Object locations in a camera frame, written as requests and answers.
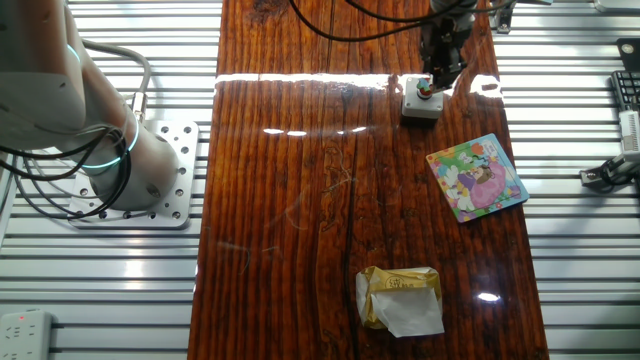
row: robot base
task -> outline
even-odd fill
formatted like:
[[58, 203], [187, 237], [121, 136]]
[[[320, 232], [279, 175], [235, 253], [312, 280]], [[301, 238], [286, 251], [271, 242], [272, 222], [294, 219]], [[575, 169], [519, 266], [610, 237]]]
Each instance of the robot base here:
[[[146, 211], [120, 211], [107, 209], [100, 216], [69, 223], [78, 229], [177, 229], [189, 222], [191, 192], [198, 146], [198, 125], [194, 122], [145, 121], [145, 127], [164, 138], [178, 156], [178, 175], [173, 188], [156, 205]], [[95, 196], [89, 178], [78, 174], [73, 186], [75, 194]], [[99, 199], [71, 199], [69, 210], [90, 212], [100, 204]]]

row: dark wooden tabletop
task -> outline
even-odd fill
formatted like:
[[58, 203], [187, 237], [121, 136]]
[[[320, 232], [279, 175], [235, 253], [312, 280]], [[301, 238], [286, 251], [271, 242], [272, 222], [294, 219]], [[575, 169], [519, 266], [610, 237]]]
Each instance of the dark wooden tabletop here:
[[[334, 35], [394, 27], [343, 0], [297, 2]], [[189, 359], [548, 358], [522, 207], [458, 224], [425, 161], [489, 133], [512, 156], [502, 99], [482, 91], [498, 74], [487, 17], [433, 128], [399, 124], [418, 39], [330, 42], [287, 0], [224, 1]], [[355, 276], [371, 265], [436, 269], [445, 333], [365, 329]]]

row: cartoon card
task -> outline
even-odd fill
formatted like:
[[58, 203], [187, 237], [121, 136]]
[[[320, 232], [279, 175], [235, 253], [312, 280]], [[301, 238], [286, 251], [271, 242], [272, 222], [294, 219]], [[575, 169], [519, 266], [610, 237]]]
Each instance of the cartoon card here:
[[428, 155], [427, 162], [458, 222], [529, 199], [494, 134]]

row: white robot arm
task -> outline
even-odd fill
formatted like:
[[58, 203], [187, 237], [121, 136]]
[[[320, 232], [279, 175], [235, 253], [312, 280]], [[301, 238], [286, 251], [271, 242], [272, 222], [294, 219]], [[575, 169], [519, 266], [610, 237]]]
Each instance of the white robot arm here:
[[[110, 207], [147, 209], [171, 189], [178, 168], [173, 148], [141, 123], [150, 73], [145, 71], [132, 110], [91, 60], [85, 45], [136, 55], [83, 42], [63, 0], [0, 2], [0, 151], [24, 155], [56, 147], [68, 153], [103, 136], [88, 148], [90, 152], [71, 158], [91, 178], [101, 200], [107, 201], [124, 171], [126, 151], [114, 145], [122, 139], [130, 154], [129, 180]], [[0, 165], [11, 168], [4, 161]]]

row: electrical outlet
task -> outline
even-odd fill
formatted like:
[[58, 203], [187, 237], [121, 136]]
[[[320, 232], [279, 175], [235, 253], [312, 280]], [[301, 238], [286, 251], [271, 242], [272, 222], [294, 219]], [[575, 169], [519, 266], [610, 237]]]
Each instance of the electrical outlet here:
[[0, 360], [47, 360], [51, 314], [34, 310], [0, 318]]

